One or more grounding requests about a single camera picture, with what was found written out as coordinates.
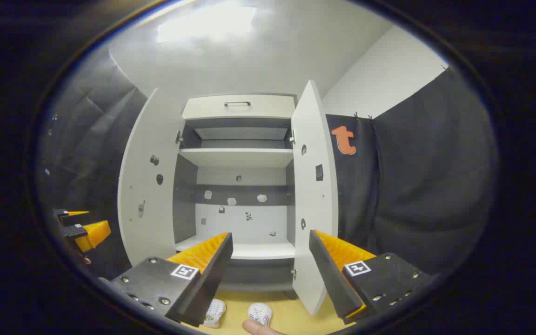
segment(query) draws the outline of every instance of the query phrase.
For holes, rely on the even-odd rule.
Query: white sticker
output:
[[[188,265],[179,265],[177,269],[173,270],[171,275],[178,276],[179,278],[192,280],[192,278],[195,276],[196,273],[198,273],[200,269],[194,268],[194,267],[188,267]]]
[[[356,261],[355,263],[347,264],[344,267],[347,268],[347,271],[351,276],[372,271],[365,263],[363,263],[363,261]]]

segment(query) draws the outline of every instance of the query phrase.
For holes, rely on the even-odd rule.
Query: white cabinet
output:
[[[296,106],[291,95],[218,95],[189,99],[180,116],[158,97],[142,109],[121,166],[119,225],[131,263],[230,231],[236,271],[223,289],[294,289],[317,313],[326,289],[308,236],[336,235],[338,191],[315,83]]]

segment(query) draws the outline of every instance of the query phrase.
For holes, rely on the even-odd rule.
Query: open cabinet door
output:
[[[121,162],[117,212],[123,246],[132,265],[149,256],[175,254],[173,181],[177,133],[185,120],[170,111],[155,89],[142,108]]]
[[[295,169],[295,265],[293,288],[311,315],[326,287],[309,250],[309,233],[338,235],[338,187],[332,142],[315,83],[310,80],[291,117]]]

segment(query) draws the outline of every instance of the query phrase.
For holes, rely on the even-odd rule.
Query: white shelf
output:
[[[198,167],[285,168],[293,159],[292,149],[202,148],[181,149],[179,154]]]
[[[206,238],[190,237],[175,244],[177,251],[191,248]],[[244,244],[233,243],[232,259],[286,259],[295,257],[295,247],[290,242]]]

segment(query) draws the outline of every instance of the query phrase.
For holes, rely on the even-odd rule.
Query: wooden floor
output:
[[[217,291],[215,299],[225,302],[227,311],[221,318],[220,328],[192,327],[210,335],[247,335],[241,324],[247,318],[247,309],[252,303],[262,302],[272,308],[274,315],[270,328],[288,335],[329,334],[355,323],[346,325],[336,316],[334,305],[328,295],[320,311],[310,316],[299,299],[291,300],[284,293],[249,293]]]

